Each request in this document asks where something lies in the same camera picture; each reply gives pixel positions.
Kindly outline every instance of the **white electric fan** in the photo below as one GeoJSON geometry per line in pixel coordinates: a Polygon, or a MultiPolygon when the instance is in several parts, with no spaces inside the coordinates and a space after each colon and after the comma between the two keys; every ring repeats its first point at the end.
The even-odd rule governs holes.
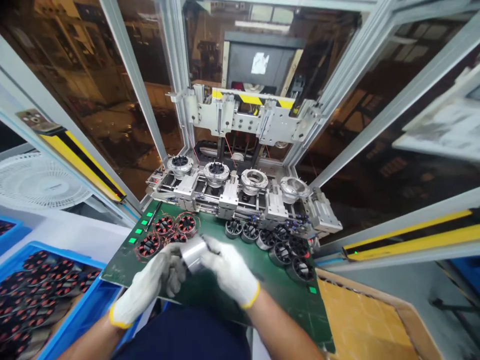
{"type": "Polygon", "coordinates": [[[100,205],[77,179],[41,152],[15,155],[0,162],[0,204],[5,207],[62,210],[83,202],[95,209],[100,205]]]}

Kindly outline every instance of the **gray aluminum profile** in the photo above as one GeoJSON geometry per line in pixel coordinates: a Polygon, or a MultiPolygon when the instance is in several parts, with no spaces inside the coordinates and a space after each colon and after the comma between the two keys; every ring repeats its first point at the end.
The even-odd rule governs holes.
{"type": "MultiPolygon", "coordinates": [[[[0,70],[0,84],[2,86],[2,96],[0,96],[0,115],[2,122],[16,132],[25,141],[27,141],[30,145],[36,148],[39,152],[57,162],[61,168],[63,168],[73,178],[77,179],[93,195],[100,199],[107,209],[118,216],[126,226],[131,227],[135,225],[138,220],[137,218],[134,218],[129,211],[122,207],[122,205],[115,204],[113,201],[111,201],[103,192],[101,192],[95,185],[88,181],[68,161],[58,155],[55,150],[42,141],[40,137],[38,137],[33,130],[27,126],[27,124],[25,124],[16,116],[16,113],[19,111],[38,108],[27,96],[27,94],[25,94],[22,89],[17,84],[13,83],[13,81],[5,74],[5,70],[2,68],[0,68],[0,70]]],[[[43,110],[38,110],[44,117],[46,116],[43,110]]]]}
{"type": "Polygon", "coordinates": [[[426,250],[412,251],[404,254],[385,256],[372,260],[355,262],[333,262],[321,268],[332,273],[359,271],[365,269],[378,269],[397,265],[408,265],[456,259],[480,255],[480,241],[467,241],[455,245],[434,247],[426,250]]]}
{"type": "Polygon", "coordinates": [[[406,215],[381,223],[380,225],[329,242],[320,247],[318,254],[320,257],[328,256],[340,252],[345,246],[429,222],[466,209],[477,208],[478,206],[480,206],[480,187],[436,202],[430,206],[422,207],[419,210],[412,211],[406,215]]]}
{"type": "Polygon", "coordinates": [[[37,109],[48,121],[54,121],[56,124],[62,125],[83,145],[90,155],[98,162],[98,164],[106,171],[106,173],[120,186],[126,193],[126,200],[131,204],[133,211],[140,210],[140,202],[137,200],[133,192],[123,182],[115,170],[92,145],[90,140],[85,136],[77,124],[65,112],[63,107],[52,96],[42,82],[29,69],[24,61],[17,55],[10,44],[0,36],[0,68],[7,74],[8,78],[16,84],[24,94],[30,99],[28,107],[19,107],[18,111],[26,109],[37,109]]]}
{"type": "Polygon", "coordinates": [[[321,187],[325,184],[412,106],[480,43],[478,34],[480,13],[470,19],[387,107],[312,181],[310,187],[321,187]]]}
{"type": "Polygon", "coordinates": [[[169,160],[167,150],[165,150],[164,141],[160,134],[157,120],[155,119],[152,105],[150,104],[147,88],[145,87],[140,68],[135,58],[134,49],[130,42],[125,22],[120,12],[117,0],[100,0],[101,8],[105,13],[106,21],[110,27],[110,31],[115,39],[116,47],[120,52],[121,59],[125,65],[126,72],[130,77],[131,85],[135,91],[136,98],[140,104],[148,129],[150,130],[153,143],[158,151],[158,155],[162,163],[166,164],[169,160]]]}
{"type": "Polygon", "coordinates": [[[290,148],[283,160],[283,166],[298,164],[309,146],[327,128],[335,109],[387,44],[387,38],[397,28],[392,21],[394,3],[394,0],[377,3],[365,24],[357,30],[318,99],[322,112],[321,121],[312,127],[303,142],[298,142],[290,148]]]}
{"type": "MultiPolygon", "coordinates": [[[[158,16],[158,25],[163,30],[163,46],[166,50],[173,92],[184,94],[190,87],[190,71],[181,1],[155,0],[155,11],[158,16]]],[[[186,148],[180,153],[187,153],[195,146],[195,131],[194,126],[187,119],[183,96],[178,97],[175,108],[186,148]]]]}

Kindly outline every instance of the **yellow and black warning tape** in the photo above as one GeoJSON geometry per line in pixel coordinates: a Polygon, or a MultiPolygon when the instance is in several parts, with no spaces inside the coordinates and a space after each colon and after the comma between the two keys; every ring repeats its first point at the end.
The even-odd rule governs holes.
{"type": "Polygon", "coordinates": [[[267,100],[275,100],[276,106],[284,109],[291,109],[294,106],[295,99],[289,97],[280,97],[273,95],[256,94],[238,90],[226,90],[214,88],[211,92],[211,97],[214,99],[221,99],[224,94],[233,94],[235,100],[251,105],[265,105],[267,100]]]}

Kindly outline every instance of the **red cable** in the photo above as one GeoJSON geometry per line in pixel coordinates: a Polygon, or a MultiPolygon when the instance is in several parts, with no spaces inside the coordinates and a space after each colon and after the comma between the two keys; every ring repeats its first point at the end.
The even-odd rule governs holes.
{"type": "Polygon", "coordinates": [[[195,146],[194,146],[194,143],[192,142],[192,139],[190,138],[190,134],[189,132],[187,131],[186,134],[188,135],[188,139],[190,140],[190,144],[191,144],[191,147],[193,149],[193,152],[195,153],[195,157],[196,157],[196,160],[198,161],[198,165],[200,165],[200,160],[199,160],[199,157],[197,155],[197,152],[195,151],[195,146]]]}
{"type": "Polygon", "coordinates": [[[235,163],[234,155],[232,154],[232,150],[230,150],[229,140],[227,139],[226,135],[225,135],[225,141],[226,141],[226,145],[228,146],[228,151],[230,152],[231,160],[233,161],[233,165],[235,166],[235,169],[236,169],[237,164],[235,163]]]}

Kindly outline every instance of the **white work glove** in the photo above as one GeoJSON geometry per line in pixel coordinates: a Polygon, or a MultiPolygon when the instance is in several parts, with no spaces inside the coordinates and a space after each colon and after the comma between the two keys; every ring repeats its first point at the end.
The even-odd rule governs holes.
{"type": "Polygon", "coordinates": [[[185,281],[187,269],[177,252],[182,244],[165,246],[133,277],[131,286],[110,309],[110,323],[118,328],[128,329],[158,296],[161,287],[173,298],[185,281]]]}
{"type": "Polygon", "coordinates": [[[203,235],[211,252],[201,256],[201,263],[216,274],[218,286],[242,309],[251,308],[259,296],[260,283],[233,245],[203,235]]]}

